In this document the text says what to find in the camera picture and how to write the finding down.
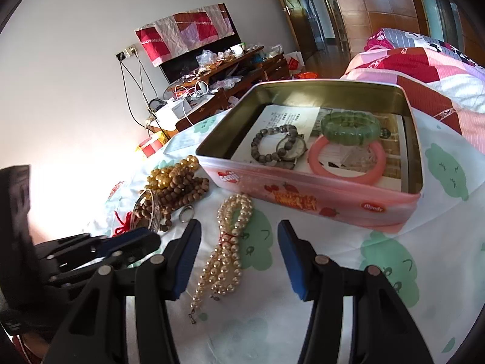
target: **gray bead bracelet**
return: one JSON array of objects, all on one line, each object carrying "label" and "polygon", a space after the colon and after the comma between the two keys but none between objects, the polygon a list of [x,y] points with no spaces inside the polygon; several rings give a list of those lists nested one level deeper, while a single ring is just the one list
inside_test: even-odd
[{"label": "gray bead bracelet", "polygon": [[[288,138],[288,141],[285,143],[285,146],[279,149],[277,152],[268,153],[267,155],[261,155],[259,153],[259,144],[261,143],[263,137],[267,135],[277,134],[280,132],[288,133],[286,136],[286,138]],[[297,136],[298,131],[293,125],[282,125],[280,127],[273,127],[270,129],[261,129],[259,133],[256,134],[256,136],[254,137],[253,142],[251,142],[251,156],[254,160],[261,164],[269,163],[273,160],[280,161],[281,158],[285,156],[286,152],[293,147]]]}]

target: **strawberry illustration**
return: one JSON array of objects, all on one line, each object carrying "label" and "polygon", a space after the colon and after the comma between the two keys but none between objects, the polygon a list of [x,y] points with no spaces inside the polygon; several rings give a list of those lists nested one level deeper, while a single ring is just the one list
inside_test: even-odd
[{"label": "strawberry illustration", "polygon": [[298,189],[296,187],[294,187],[293,185],[290,185],[289,183],[283,183],[283,187],[285,188],[285,190],[287,192],[290,192],[290,193],[298,193]]},{"label": "strawberry illustration", "polygon": [[337,216],[339,213],[336,211],[335,208],[328,208],[328,207],[325,207],[325,208],[322,208],[320,210],[320,215],[322,216],[327,216],[327,217],[335,217]]}]

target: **television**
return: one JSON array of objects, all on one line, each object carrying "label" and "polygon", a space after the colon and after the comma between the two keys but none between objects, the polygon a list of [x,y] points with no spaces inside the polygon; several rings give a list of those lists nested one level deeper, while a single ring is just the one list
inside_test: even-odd
[{"label": "television", "polygon": [[173,83],[177,81],[183,75],[189,74],[197,67],[199,67],[196,57],[201,55],[203,50],[210,50],[214,53],[224,52],[225,50],[230,49],[231,46],[237,45],[242,42],[241,38],[239,38],[236,27],[234,26],[231,15],[229,14],[229,11],[227,11],[227,9],[226,12],[227,16],[229,17],[229,21],[231,22],[234,34],[225,38],[221,38],[220,40],[217,40],[215,42],[208,43],[207,45],[186,52],[183,55],[180,55],[174,59],[168,60],[167,62],[160,64],[159,67],[165,74],[168,83]]}]

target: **wall socket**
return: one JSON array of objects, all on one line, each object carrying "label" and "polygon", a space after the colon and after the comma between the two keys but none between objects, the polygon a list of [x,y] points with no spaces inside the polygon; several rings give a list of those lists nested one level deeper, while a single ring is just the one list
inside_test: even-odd
[{"label": "wall socket", "polygon": [[133,45],[130,45],[128,47],[126,47],[125,49],[123,49],[120,53],[117,53],[116,54],[116,58],[119,60],[119,61],[122,61],[128,57],[131,57],[133,55],[136,55],[136,45],[133,44]]}]

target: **pearl necklace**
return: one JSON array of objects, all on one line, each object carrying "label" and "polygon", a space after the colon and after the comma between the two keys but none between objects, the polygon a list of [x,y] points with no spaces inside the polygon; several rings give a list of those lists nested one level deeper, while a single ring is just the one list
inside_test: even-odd
[{"label": "pearl necklace", "polygon": [[[239,216],[232,226],[233,214],[239,209]],[[219,224],[219,242],[210,254],[209,260],[202,269],[197,289],[192,298],[189,314],[192,324],[196,321],[193,314],[202,305],[205,289],[210,287],[210,298],[218,301],[218,295],[233,293],[236,286],[241,283],[241,261],[239,256],[239,237],[253,214],[251,198],[246,194],[233,194],[226,198],[217,211],[217,223]]]}]

